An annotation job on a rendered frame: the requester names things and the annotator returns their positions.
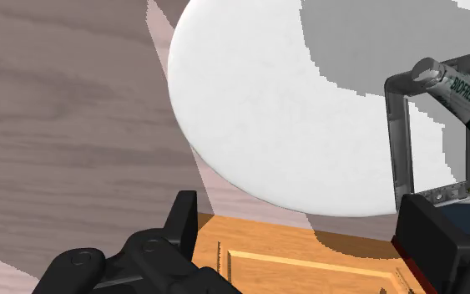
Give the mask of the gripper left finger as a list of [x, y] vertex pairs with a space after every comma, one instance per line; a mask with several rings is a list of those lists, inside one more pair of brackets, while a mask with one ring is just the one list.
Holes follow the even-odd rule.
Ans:
[[197, 192], [181, 190], [162, 228], [135, 232], [109, 258], [96, 248], [59, 254], [33, 294], [241, 294], [192, 262], [197, 235]]

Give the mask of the white tube with green end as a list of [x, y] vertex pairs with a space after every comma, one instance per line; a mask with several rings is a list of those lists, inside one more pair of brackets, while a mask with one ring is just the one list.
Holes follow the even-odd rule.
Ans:
[[423, 58], [412, 68], [411, 78], [470, 130], [470, 74]]

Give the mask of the white round table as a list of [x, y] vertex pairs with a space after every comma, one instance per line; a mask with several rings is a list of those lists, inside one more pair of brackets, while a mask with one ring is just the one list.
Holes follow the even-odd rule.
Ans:
[[383, 85], [470, 53], [470, 0], [190, 0], [171, 41], [184, 136], [254, 197], [313, 215], [395, 212]]

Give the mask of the grey rectangular frame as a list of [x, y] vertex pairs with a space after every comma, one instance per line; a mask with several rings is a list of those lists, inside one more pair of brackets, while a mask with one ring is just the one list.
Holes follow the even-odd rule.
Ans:
[[[470, 74], [470, 54], [444, 62], [459, 72]], [[387, 108], [387, 125], [391, 151], [392, 175], [396, 209], [399, 210], [402, 197], [413, 194], [414, 177], [412, 164], [412, 142], [408, 98], [423, 94], [422, 86], [412, 80], [412, 72], [397, 73], [384, 83]], [[466, 139], [466, 179], [454, 184], [424, 190], [423, 195], [435, 206], [451, 205], [470, 200], [470, 129], [461, 132]]]

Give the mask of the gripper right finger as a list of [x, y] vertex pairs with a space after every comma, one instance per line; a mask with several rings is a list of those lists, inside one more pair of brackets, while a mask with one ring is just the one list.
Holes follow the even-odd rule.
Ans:
[[470, 204], [404, 195], [392, 244], [426, 294], [470, 294]]

